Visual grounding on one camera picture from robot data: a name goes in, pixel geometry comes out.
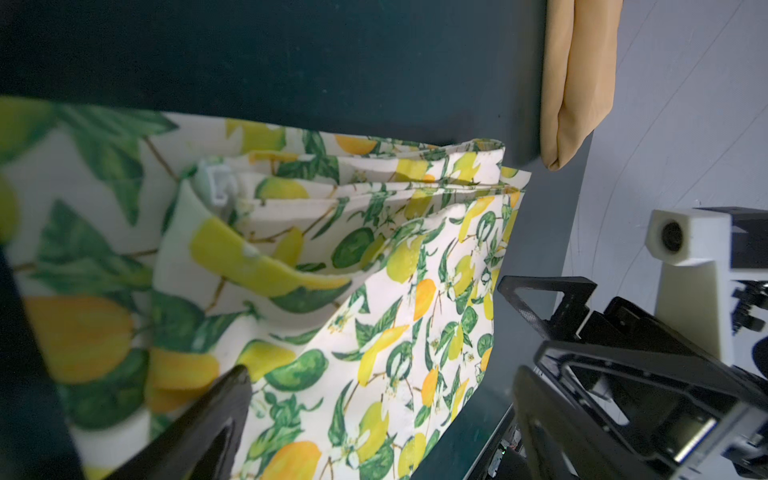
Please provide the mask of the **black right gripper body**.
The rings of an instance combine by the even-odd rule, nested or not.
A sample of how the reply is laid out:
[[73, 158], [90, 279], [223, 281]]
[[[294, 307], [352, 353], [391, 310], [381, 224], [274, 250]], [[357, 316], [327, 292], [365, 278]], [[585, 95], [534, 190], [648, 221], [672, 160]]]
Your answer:
[[563, 341], [563, 394], [640, 462], [767, 459], [766, 381], [620, 297]]

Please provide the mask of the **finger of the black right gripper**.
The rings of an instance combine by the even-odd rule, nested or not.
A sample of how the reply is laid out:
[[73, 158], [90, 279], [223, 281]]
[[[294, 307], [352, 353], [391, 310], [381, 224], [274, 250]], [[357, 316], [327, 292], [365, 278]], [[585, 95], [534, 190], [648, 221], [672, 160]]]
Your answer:
[[552, 438], [579, 474], [698, 474], [711, 458], [739, 474], [767, 471], [767, 382], [706, 355], [548, 341], [533, 469], [559, 474]]
[[[583, 276], [535, 277], [506, 275], [497, 291], [518, 314], [544, 339], [575, 341], [578, 329], [590, 314], [587, 303], [597, 284]], [[548, 316], [541, 316], [523, 292], [549, 294], [553, 306]]]

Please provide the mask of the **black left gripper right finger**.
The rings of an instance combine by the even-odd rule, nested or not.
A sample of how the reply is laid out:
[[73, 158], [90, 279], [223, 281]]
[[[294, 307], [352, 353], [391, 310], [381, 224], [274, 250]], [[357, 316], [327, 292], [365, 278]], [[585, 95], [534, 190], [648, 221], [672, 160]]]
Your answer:
[[530, 368], [518, 369], [513, 391], [517, 423], [534, 479], [569, 479], [567, 462], [581, 479], [659, 477]]

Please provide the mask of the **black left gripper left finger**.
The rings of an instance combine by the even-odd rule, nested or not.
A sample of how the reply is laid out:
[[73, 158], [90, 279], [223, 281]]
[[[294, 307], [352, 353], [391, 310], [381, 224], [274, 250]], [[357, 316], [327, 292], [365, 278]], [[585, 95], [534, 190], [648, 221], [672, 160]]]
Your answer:
[[111, 479], [228, 479], [240, 447], [252, 387], [233, 367]]

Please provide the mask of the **lemon print skirt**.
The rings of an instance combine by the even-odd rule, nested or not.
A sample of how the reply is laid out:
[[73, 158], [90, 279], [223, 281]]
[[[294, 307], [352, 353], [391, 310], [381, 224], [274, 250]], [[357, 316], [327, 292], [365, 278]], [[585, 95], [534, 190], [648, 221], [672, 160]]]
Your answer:
[[232, 479], [411, 479], [482, 382], [530, 175], [431, 145], [1, 100], [1, 251], [104, 479], [231, 370]]

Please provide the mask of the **yellow tan skirt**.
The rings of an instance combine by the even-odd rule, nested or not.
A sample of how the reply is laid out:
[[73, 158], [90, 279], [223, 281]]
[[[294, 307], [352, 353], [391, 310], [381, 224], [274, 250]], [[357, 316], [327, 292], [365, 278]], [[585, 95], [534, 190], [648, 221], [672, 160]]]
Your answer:
[[620, 0], [549, 0], [541, 88], [540, 150], [557, 171], [613, 107]]

